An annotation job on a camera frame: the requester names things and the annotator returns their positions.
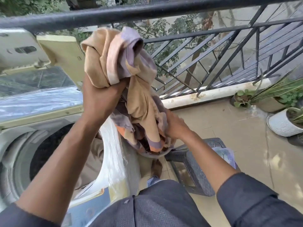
blue jeans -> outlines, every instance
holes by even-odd
[[[147,180],[147,187],[150,187],[160,181],[162,181],[162,179],[159,179],[157,176],[152,176],[150,179]]]

forearm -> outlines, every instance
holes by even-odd
[[[201,170],[217,193],[220,186],[238,171],[214,152],[195,132],[188,130],[183,132],[182,136],[181,140],[192,152]]]
[[[100,126],[82,116],[16,204],[29,213],[60,225]]]

person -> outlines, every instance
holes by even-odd
[[[126,85],[127,80],[122,80],[98,89],[85,75],[82,116],[19,200],[0,213],[0,226],[61,225],[90,144]],[[169,110],[167,121],[166,134],[182,140],[192,152],[231,226],[303,226],[300,212],[279,200],[277,193],[263,183],[231,167]],[[138,196],[115,202],[90,226],[210,226],[184,187],[173,180],[160,180],[160,174],[161,165],[154,161],[149,187]]]

bare foot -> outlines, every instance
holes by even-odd
[[[161,177],[162,174],[162,163],[159,159],[154,159],[151,163],[151,176]]]

bundle of laundry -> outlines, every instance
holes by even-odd
[[[165,135],[165,108],[151,88],[157,67],[143,45],[141,36],[130,27],[122,31],[99,28],[81,43],[85,73],[94,86],[109,87],[130,77],[110,117],[139,153],[157,154],[172,148],[174,141]]]

